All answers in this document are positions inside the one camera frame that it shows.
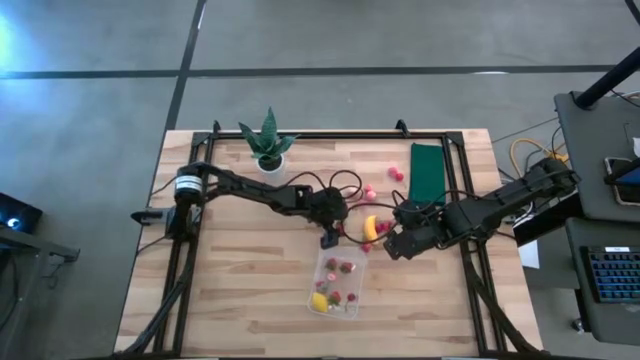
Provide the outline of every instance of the clear plastic container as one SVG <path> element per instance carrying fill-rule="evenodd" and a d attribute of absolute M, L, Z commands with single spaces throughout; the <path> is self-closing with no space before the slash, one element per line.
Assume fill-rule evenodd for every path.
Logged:
<path fill-rule="evenodd" d="M 344 320 L 358 315 L 367 256 L 358 247 L 320 251 L 307 307 L 311 312 Z"/>

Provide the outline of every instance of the gray floor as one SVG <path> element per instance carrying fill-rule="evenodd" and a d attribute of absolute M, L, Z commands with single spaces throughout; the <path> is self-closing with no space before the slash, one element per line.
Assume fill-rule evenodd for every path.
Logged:
<path fill-rule="evenodd" d="M 1 71 L 177 70 L 196 0 L 5 0 Z M 637 46 L 619 0 L 209 0 L 193 69 L 349 66 L 601 65 Z M 489 128 L 493 139 L 555 116 L 552 97 L 601 73 L 189 79 L 176 127 Z M 58 287 L 43 287 L 25 359 L 110 353 L 176 81 L 0 80 L 0 191 L 46 213 L 41 233 L 79 246 Z M 618 90 L 640 89 L 634 76 Z M 549 144 L 551 121 L 525 136 Z M 518 149 L 520 161 L 529 152 Z M 568 290 L 532 287 L 552 353 L 637 358 L 638 348 L 576 335 Z"/>

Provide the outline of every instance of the keyboard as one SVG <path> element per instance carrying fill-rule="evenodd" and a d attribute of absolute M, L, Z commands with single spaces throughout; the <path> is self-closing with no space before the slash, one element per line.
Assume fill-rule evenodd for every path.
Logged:
<path fill-rule="evenodd" d="M 596 302 L 640 303 L 640 247 L 584 249 Z"/>

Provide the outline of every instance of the wooden table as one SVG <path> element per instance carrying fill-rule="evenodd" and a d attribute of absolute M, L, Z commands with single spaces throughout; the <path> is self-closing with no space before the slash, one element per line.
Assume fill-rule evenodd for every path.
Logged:
<path fill-rule="evenodd" d="M 487 130 L 461 130 L 475 190 L 500 186 Z M 192 131 L 167 133 L 154 189 L 186 164 Z M 299 140 L 286 154 L 287 175 L 312 170 L 328 181 L 340 169 L 356 171 L 372 184 L 378 200 L 392 203 L 390 192 L 408 192 L 412 142 L 436 140 Z M 241 140 L 217 140 L 213 163 L 260 179 L 248 146 Z M 456 172 L 460 164 L 454 162 Z M 397 166 L 406 179 L 386 175 Z M 456 176 L 463 189 L 461 175 Z M 353 184 L 348 176 L 337 185 Z M 297 183 L 319 185 L 312 177 Z M 151 199 L 154 207 L 173 205 L 173 187 Z M 362 233 L 366 215 L 391 218 L 389 209 L 360 208 L 346 230 Z M 460 250 L 429 250 L 411 261 L 393 261 L 381 247 L 369 256 L 358 317 L 353 321 L 319 316 L 307 309 L 322 230 L 299 217 L 283 217 L 264 205 L 227 196 L 207 205 L 191 291 L 183 356 L 349 356 L 418 357 L 476 355 L 469 300 Z M 160 237 L 154 225 L 140 246 Z M 353 244 L 341 239 L 341 246 Z M 515 242 L 496 236 L 487 244 L 500 305 L 525 338 L 541 348 L 538 327 Z M 126 348 L 146 326 L 160 303 L 170 241 L 148 248 L 136 260 L 116 341 Z M 491 326 L 483 311 L 487 338 Z M 173 337 L 175 310 L 167 339 Z"/>

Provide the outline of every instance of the green towel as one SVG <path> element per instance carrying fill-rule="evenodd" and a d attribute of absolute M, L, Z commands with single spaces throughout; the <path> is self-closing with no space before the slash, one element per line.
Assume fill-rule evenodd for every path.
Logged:
<path fill-rule="evenodd" d="M 415 202 L 431 202 L 444 192 L 444 158 L 442 147 L 411 145 L 411 180 L 409 199 Z M 444 205 L 442 197 L 436 205 Z"/>

